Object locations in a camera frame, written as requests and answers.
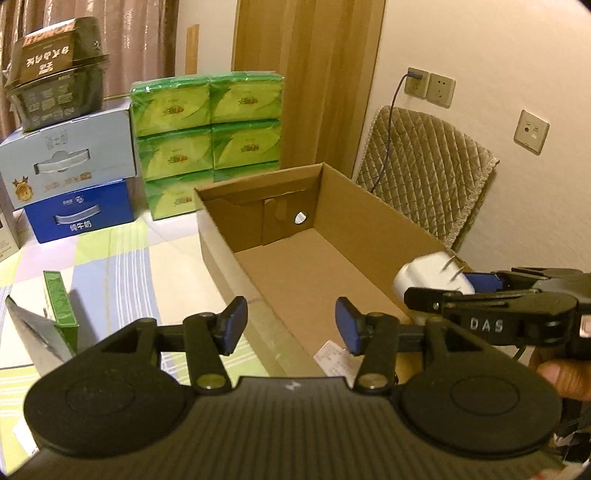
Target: stack of tissue packs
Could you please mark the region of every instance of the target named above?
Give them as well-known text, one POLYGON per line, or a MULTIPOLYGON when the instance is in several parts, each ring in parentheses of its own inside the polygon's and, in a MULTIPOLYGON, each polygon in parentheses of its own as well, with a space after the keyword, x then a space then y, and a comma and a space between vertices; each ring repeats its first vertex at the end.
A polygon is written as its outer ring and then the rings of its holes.
POLYGON ((283 77, 272 72, 135 83, 134 131, 154 220, 203 207, 196 187, 279 168, 283 77))

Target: green box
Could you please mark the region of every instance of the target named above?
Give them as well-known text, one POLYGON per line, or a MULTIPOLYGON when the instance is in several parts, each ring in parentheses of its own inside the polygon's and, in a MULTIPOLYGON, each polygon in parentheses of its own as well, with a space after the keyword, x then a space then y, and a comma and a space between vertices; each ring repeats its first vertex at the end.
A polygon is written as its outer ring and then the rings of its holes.
POLYGON ((212 123, 281 118, 283 77, 274 72, 210 76, 212 123))
POLYGON ((194 190, 213 182, 213 170, 147 181, 144 190, 154 220, 195 212, 203 203, 194 190))
POLYGON ((209 78, 198 75, 136 82, 131 86, 135 135, 209 125, 209 78))
POLYGON ((209 127, 169 132, 138 139, 144 180, 158 180, 213 168, 209 127))
POLYGON ((278 120, 214 125, 212 138, 215 170, 278 161, 281 155, 278 120))
POLYGON ((44 271, 46 298, 48 303, 47 317, 55 321, 56 328, 61 333, 70 349, 78 351, 78 321, 61 274, 58 271, 44 271))
POLYGON ((213 181, 225 181, 233 179, 241 179, 259 173, 266 173, 268 171, 279 170, 278 161, 270 161, 267 163, 255 163, 254 165, 246 165, 244 167, 223 168, 221 170, 213 171, 213 181))

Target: chair backrest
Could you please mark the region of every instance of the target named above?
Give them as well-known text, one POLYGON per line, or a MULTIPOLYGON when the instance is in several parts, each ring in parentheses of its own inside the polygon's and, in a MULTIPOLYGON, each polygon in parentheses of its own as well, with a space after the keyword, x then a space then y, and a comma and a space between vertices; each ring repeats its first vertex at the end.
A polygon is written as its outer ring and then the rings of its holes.
MULTIPOLYGON (((388 115, 389 106, 376 113, 356 180, 368 190, 384 164, 388 115)), ((375 195, 457 250, 499 160, 427 113, 394 108, 391 128, 388 165, 375 195)))

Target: electrical socket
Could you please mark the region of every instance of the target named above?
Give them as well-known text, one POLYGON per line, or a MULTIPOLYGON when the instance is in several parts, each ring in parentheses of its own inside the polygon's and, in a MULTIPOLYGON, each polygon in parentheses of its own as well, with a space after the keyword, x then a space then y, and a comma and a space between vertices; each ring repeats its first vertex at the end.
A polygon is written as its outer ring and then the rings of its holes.
POLYGON ((456 90, 456 81, 432 73, 427 89, 427 100, 448 108, 452 104, 453 92, 456 90))
POLYGON ((513 140, 540 155, 549 129, 550 124, 548 122, 544 122, 541 118, 522 110, 513 140))
POLYGON ((413 69, 411 67, 408 68, 408 71, 412 73, 422 73, 423 78, 418 80, 413 79, 411 77, 407 77, 406 83, 404 84, 404 93, 414 95, 419 98, 425 98, 427 96, 427 88, 429 87, 429 76, 431 74, 429 72, 425 72, 425 70, 413 69))

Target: tablecloth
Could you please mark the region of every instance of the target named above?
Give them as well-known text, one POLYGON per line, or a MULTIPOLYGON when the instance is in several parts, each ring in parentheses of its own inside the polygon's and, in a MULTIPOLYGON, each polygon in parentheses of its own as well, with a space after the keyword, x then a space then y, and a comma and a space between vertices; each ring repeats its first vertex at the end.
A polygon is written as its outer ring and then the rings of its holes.
MULTIPOLYGON (((18 221, 22 248, 0 263, 0 469, 27 458, 12 429, 37 371, 16 333, 4 298, 39 314, 46 306, 43 270, 61 271, 80 323, 79 348, 102 340, 141 317, 161 325, 198 312, 219 312, 225 302, 203 264, 197 216, 153 222, 143 208, 135 222, 39 244, 25 215, 18 221)), ((232 381, 267 372, 244 339, 224 364, 232 381)), ((163 370, 180 382, 189 375, 183 353, 163 355, 163 370)))

